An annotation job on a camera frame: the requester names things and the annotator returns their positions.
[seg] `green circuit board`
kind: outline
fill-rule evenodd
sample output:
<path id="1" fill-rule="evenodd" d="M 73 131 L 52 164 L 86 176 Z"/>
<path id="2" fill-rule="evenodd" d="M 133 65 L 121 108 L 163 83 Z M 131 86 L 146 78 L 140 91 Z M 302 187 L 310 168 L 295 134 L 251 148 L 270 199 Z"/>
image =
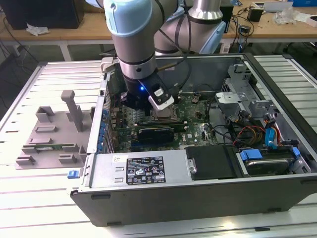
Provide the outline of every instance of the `green circuit board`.
<path id="1" fill-rule="evenodd" d="M 126 106 L 115 107 L 111 113 L 114 133 L 117 137 L 116 153 L 177 150 L 187 146 L 214 145 L 217 140 L 210 133 L 206 120 L 206 103 L 199 101 L 192 103 L 193 95 L 181 96 L 178 104 L 172 106 L 175 113 L 174 121 L 168 123 L 155 120 L 155 115 L 146 116 L 143 111 L 135 111 Z M 166 128 L 175 129 L 174 140 L 170 143 L 157 143 L 143 145 L 138 143 L 137 133 L 142 128 Z"/>

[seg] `aluminum extrusion table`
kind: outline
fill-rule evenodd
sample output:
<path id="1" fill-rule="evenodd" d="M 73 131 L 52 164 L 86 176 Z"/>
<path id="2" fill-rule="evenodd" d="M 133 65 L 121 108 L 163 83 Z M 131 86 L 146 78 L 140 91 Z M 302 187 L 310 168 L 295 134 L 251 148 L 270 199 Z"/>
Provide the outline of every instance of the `aluminum extrusion table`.
<path id="1" fill-rule="evenodd" d="M 256 59 L 316 130 L 316 81 L 292 59 L 282 56 Z M 54 62 L 37 67 L 2 119 L 1 238 L 43 235 L 54 238 L 317 236 L 317 194 L 309 196 L 288 212 L 99 228 L 90 223 L 67 194 L 67 189 L 75 187 L 77 183 L 76 179 L 67 179 L 67 173 L 71 169 L 15 170 L 15 158 L 37 121 L 34 112 L 38 106 L 50 104 L 53 111 L 66 111 L 67 106 L 60 99 L 64 89 L 75 91 L 75 102 L 82 110 L 95 105 L 103 78 L 100 63 Z"/>

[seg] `blue tab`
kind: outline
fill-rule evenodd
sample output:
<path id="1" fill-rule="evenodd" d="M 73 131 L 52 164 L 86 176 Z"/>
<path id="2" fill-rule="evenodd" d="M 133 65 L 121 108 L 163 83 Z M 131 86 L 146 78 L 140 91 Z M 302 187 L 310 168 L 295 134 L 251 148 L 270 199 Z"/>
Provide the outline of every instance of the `blue tab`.
<path id="1" fill-rule="evenodd" d="M 103 138 L 102 135 L 100 135 L 100 136 L 98 137 L 98 141 L 99 141 L 100 143 L 102 143 L 102 142 L 104 141 L 104 138 Z"/>
<path id="2" fill-rule="evenodd" d="M 98 145 L 97 145 L 97 149 L 98 149 L 98 150 L 103 150 L 103 148 L 104 148 L 104 147 L 103 147 L 101 144 L 98 144 Z"/>
<path id="3" fill-rule="evenodd" d="M 301 152 L 297 147 L 293 147 L 293 152 L 296 158 L 298 158 L 301 155 Z"/>
<path id="4" fill-rule="evenodd" d="M 104 128 L 100 128 L 99 134 L 100 135 L 104 135 L 105 133 L 106 133 L 105 129 Z"/>
<path id="5" fill-rule="evenodd" d="M 68 179 L 79 179 L 80 176 L 79 176 L 79 170 L 71 170 L 68 172 L 68 175 L 67 175 L 67 178 Z"/>
<path id="6" fill-rule="evenodd" d="M 241 159 L 245 160 L 260 160 L 263 158 L 261 152 L 258 149 L 244 150 L 240 152 Z"/>
<path id="7" fill-rule="evenodd" d="M 101 128 L 105 128 L 106 127 L 106 123 L 104 123 L 103 121 L 100 123 L 100 127 Z"/>
<path id="8" fill-rule="evenodd" d="M 276 149 L 276 145 L 274 144 L 274 138 L 275 138 L 275 130 L 271 127 L 266 129 L 265 133 L 265 144 L 267 146 L 271 146 L 273 149 Z"/>

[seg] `white sticker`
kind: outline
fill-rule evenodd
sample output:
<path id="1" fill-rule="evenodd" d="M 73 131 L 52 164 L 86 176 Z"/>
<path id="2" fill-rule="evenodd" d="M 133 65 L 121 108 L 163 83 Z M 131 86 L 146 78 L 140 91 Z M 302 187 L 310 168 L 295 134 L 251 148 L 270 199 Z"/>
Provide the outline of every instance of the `white sticker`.
<path id="1" fill-rule="evenodd" d="M 163 179 L 165 178 L 164 175 L 156 175 L 156 176 L 153 176 L 153 179 Z"/>
<path id="2" fill-rule="evenodd" d="M 39 147 L 39 148 L 36 148 L 36 150 L 53 150 L 52 147 Z"/>
<path id="3" fill-rule="evenodd" d="M 120 162 L 126 162 L 128 158 L 128 155 L 114 155 L 112 157 L 113 163 L 120 163 Z"/>

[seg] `power supply label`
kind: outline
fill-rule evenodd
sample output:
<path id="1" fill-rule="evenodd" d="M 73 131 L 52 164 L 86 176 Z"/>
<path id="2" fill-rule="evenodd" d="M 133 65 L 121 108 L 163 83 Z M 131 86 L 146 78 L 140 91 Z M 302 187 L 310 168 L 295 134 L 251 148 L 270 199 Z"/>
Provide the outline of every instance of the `power supply label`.
<path id="1" fill-rule="evenodd" d="M 128 185 L 166 182 L 163 157 L 127 159 Z"/>

